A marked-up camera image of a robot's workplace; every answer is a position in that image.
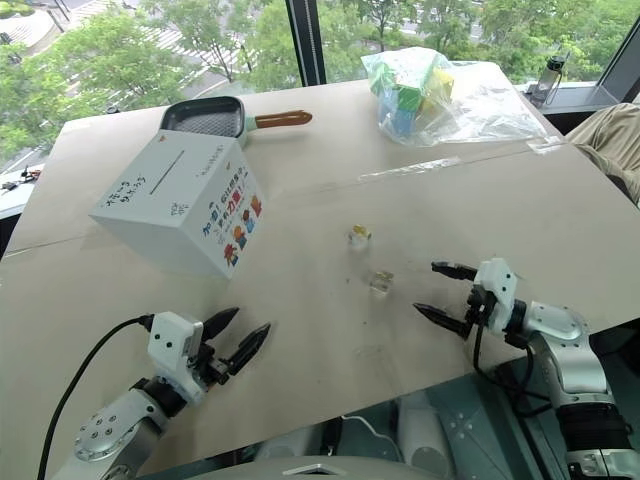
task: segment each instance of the window sill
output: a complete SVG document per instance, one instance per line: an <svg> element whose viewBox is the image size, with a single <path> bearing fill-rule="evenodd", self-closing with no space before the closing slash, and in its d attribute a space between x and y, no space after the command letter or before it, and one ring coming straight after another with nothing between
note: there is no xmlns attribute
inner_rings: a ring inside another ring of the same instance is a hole
<svg viewBox="0 0 640 480"><path fill-rule="evenodd" d="M545 104L538 110L543 115L594 112L617 103L618 100L602 86L577 84L559 88L551 105Z"/></svg>

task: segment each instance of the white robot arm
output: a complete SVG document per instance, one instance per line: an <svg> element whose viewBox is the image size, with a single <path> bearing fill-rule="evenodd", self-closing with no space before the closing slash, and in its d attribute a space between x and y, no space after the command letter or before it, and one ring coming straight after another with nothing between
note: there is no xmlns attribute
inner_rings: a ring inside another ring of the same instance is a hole
<svg viewBox="0 0 640 480"><path fill-rule="evenodd" d="M224 384L256 354L270 325L251 332L228 360L214 357L206 342L238 312L230 308L206 322L164 312L147 317L148 353L156 374L138 381L81 427L74 451L54 480L135 478L153 452L169 420L186 405L197 405L213 384Z"/></svg>
<svg viewBox="0 0 640 480"><path fill-rule="evenodd" d="M487 328L504 334L510 345L535 352L567 445L571 478L640 478L640 455L631 448L627 424L591 350L582 317L566 307L538 302L527 307L517 300L516 275L502 258L482 262L477 270L448 262L434 262L432 269L450 278L473 281L466 321L450 318L430 305L414 304L420 313L465 339L472 326L478 325L477 347L483 328ZM474 352L477 370L478 354Z"/></svg>

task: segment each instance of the table surface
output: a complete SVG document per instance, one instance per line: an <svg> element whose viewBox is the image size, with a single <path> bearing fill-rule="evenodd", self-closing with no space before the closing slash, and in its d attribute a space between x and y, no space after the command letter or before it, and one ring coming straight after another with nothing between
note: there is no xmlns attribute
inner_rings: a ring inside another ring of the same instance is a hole
<svg viewBox="0 0 640 480"><path fill-rule="evenodd" d="M594 330L638 315L638 211L572 146L545 154L526 142L402 147L378 131L364 82L243 100L250 115L305 108L314 120L249 134L245 154L268 200L228 285L161 272L87 217L154 135L164 108L63 129L0 263L2 478L35 475L46 425L81 359L111 326L144 312L205 319L240 306L217 342L222 354L250 329L273 324L238 377L175 419L148 471L469 372L467 347L411 307L422 301L462 314L468 284L431 273L434 259L503 256L520 277L519 297L568 305ZM443 158L457 160L362 177ZM364 257L346 245L354 223L374 233ZM377 268L396 274L385 298L363 280ZM129 330L104 347L72 395L50 472L83 420L152 374L146 332ZM487 338L486 365L514 355Z"/></svg>

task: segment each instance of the white box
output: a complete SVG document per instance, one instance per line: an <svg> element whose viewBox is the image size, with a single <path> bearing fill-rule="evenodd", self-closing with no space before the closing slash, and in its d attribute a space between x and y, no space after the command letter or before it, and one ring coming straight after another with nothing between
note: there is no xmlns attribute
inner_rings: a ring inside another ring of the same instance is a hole
<svg viewBox="0 0 640 480"><path fill-rule="evenodd" d="M231 278L262 203L236 139L160 130L90 216L163 269Z"/></svg>

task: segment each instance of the brown handle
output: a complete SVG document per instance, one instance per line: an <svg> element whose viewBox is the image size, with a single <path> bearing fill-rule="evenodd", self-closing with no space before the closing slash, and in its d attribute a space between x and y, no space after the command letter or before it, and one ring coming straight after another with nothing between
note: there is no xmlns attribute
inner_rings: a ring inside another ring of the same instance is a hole
<svg viewBox="0 0 640 480"><path fill-rule="evenodd" d="M292 110L290 112L272 113L271 115L256 116L257 128L284 127L288 125L304 125L309 123L313 115L304 110Z"/></svg>

